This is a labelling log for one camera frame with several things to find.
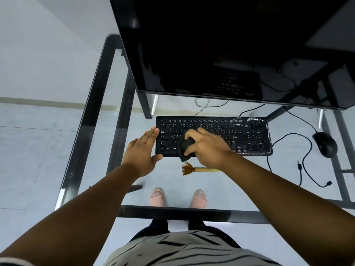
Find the black pants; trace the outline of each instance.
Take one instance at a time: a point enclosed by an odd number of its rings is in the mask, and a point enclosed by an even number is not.
[[[211,234],[214,234],[218,236],[220,239],[225,241],[228,245],[235,247],[235,248],[241,248],[228,234],[224,233],[220,229],[217,229],[215,227],[210,227],[206,226],[203,221],[200,220],[192,220],[189,221],[189,231],[191,230],[199,230],[199,231],[205,231],[209,232]],[[158,219],[153,219],[152,223],[142,229],[139,233],[137,233],[131,241],[140,238],[140,237],[145,237],[145,236],[158,236],[161,234],[166,234],[170,233],[168,230],[168,221],[167,220],[158,220]]]

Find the person's left arm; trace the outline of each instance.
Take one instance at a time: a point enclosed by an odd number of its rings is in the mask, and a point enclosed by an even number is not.
[[[129,188],[162,158],[161,154],[151,157],[158,134],[152,127],[130,142],[121,166],[29,229],[0,257],[36,266],[94,264]]]

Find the floor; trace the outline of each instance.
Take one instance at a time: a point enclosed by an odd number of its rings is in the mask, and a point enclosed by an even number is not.
[[[266,116],[277,106],[266,105],[254,116]],[[313,125],[317,125],[317,113],[307,108],[294,108],[292,112]],[[355,135],[355,122],[351,121],[354,110],[344,112],[349,132]],[[82,110],[70,108],[37,107],[26,105],[0,104],[0,251],[42,218],[50,214],[55,206],[70,151],[75,139]],[[339,159],[342,169],[349,169],[344,146],[331,112],[326,112],[333,137],[339,145]],[[92,141],[80,192],[95,184],[106,172],[110,147],[115,131],[118,112],[100,112],[97,128]],[[127,141],[139,137],[155,120],[145,120],[141,113],[132,113]],[[311,137],[312,128],[289,114],[269,124],[272,141],[290,132]],[[274,147],[270,165],[276,174],[298,183],[297,160],[308,151],[309,142],[298,136],[289,136]],[[266,167],[265,157],[251,158]],[[334,172],[330,161],[313,149],[305,161],[309,173],[320,184],[332,181],[333,185],[319,188],[308,177],[302,187],[329,199],[340,199]],[[355,180],[352,174],[344,174],[352,200],[355,200]],[[169,206],[188,207],[193,192],[206,192],[208,207],[213,209],[254,210],[255,205],[245,193],[225,175],[220,173],[194,173],[181,175],[181,162],[165,158],[158,162],[150,175],[137,181],[143,189],[128,194],[123,203],[148,205],[153,188],[161,187]],[[116,248],[124,245],[140,229],[150,223],[146,219],[116,219],[108,240],[95,265],[104,260]],[[242,247],[254,250],[284,265],[306,265],[300,256],[271,227],[264,224],[212,223],[233,237]],[[183,221],[171,221],[171,231],[186,230]]]

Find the person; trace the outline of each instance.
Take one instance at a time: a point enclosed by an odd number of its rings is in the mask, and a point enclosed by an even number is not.
[[[149,174],[162,158],[160,154],[151,157],[158,134],[159,130],[152,127],[130,142],[119,167],[19,237],[0,254],[0,265],[92,265],[129,187]],[[202,165],[228,175],[309,265],[354,263],[355,217],[232,152],[218,135],[198,128],[188,130],[185,138],[189,137],[196,142],[184,155],[194,152]],[[164,205],[162,190],[154,190],[151,201]],[[192,207],[205,205],[206,196],[198,191]],[[278,264],[241,248],[228,235],[202,221],[193,221],[189,229],[170,233],[166,221],[153,220],[132,241],[113,252],[104,265]]]

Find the slipper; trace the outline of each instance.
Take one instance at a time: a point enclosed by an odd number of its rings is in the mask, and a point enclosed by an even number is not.
[[[158,196],[152,197],[155,192],[160,192],[160,194]],[[151,206],[164,207],[165,197],[163,191],[160,188],[154,189],[149,201],[151,203]]]
[[[202,190],[196,191],[193,195],[190,208],[206,209],[206,206],[206,194]]]

